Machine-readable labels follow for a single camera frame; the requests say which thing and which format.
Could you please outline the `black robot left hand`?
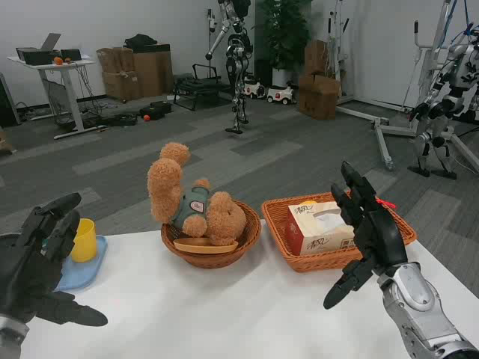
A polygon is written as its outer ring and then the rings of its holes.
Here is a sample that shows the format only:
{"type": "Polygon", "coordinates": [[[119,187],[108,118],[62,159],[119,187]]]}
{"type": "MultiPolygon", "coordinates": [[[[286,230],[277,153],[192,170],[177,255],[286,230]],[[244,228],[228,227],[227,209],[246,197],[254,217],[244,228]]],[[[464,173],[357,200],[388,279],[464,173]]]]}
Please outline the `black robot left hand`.
{"type": "Polygon", "coordinates": [[[108,324],[100,311],[56,289],[77,234],[79,193],[32,209],[18,233],[1,235],[1,314],[26,324],[34,317],[63,325],[108,324]]]}

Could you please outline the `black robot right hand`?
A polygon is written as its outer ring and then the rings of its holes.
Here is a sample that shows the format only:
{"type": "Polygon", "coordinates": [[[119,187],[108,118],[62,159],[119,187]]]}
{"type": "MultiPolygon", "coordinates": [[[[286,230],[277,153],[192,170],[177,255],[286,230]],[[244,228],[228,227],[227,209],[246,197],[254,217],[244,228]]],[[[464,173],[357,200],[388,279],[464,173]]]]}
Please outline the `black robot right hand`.
{"type": "Polygon", "coordinates": [[[353,227],[354,243],[362,258],[350,261],[341,278],[326,295],[323,306],[331,309],[350,292],[359,290],[373,274],[408,261],[405,245],[392,214],[377,201],[376,191],[366,177],[342,162],[341,173],[350,188],[346,193],[337,184],[331,193],[341,209],[345,224],[353,227]]]}

